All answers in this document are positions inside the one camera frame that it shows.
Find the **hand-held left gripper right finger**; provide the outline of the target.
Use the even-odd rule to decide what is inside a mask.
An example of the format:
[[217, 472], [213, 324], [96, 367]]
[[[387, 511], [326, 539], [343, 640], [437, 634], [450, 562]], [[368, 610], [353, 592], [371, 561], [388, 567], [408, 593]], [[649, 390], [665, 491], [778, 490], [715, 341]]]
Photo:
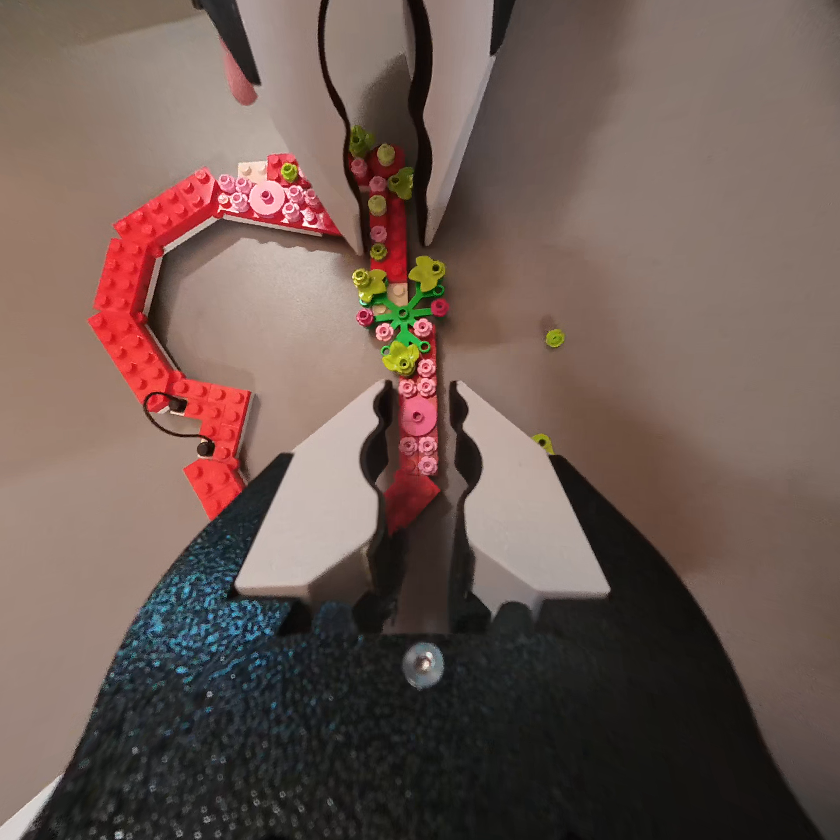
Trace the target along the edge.
[[450, 387], [450, 423], [467, 483], [451, 563], [454, 605], [473, 597], [496, 616], [517, 603], [537, 618], [546, 601], [609, 595], [544, 449], [462, 381]]

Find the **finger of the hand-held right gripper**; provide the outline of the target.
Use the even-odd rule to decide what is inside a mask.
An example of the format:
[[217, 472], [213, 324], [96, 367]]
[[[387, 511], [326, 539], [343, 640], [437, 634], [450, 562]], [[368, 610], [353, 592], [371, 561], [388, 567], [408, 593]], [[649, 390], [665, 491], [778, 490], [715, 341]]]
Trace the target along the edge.
[[408, 1], [413, 60], [408, 111], [416, 131], [418, 234], [431, 245], [445, 215], [498, 50], [492, 1]]
[[326, 62], [327, 1], [239, 1], [259, 96], [332, 221], [362, 255], [361, 198], [350, 173], [350, 123]]

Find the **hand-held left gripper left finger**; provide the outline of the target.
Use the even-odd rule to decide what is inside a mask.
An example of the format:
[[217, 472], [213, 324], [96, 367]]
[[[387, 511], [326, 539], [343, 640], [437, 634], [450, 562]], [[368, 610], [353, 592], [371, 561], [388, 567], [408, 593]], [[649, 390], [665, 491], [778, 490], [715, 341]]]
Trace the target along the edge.
[[292, 451], [235, 581], [237, 593], [353, 606], [371, 588], [365, 551], [375, 535], [375, 480], [362, 469], [362, 447], [380, 426], [379, 380]]

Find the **red lego plate with flowers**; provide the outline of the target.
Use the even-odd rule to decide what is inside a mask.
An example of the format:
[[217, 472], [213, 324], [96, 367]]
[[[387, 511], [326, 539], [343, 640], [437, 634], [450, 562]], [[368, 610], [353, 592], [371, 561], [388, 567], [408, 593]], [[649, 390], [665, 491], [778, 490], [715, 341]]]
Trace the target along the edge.
[[402, 148], [376, 143], [373, 133], [354, 125], [348, 152], [350, 172], [369, 213], [371, 267], [391, 281], [407, 276], [406, 204], [413, 195], [413, 168]]

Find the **person's right hand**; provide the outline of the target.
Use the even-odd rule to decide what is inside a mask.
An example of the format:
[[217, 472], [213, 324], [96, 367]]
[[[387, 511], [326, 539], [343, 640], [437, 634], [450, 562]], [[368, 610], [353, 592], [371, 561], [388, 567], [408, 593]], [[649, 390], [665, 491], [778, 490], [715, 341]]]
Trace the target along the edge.
[[224, 41], [220, 39], [219, 43], [223, 53], [223, 66], [227, 86], [232, 96], [242, 106], [247, 107], [254, 104], [257, 100], [257, 91], [254, 84], [247, 79]]

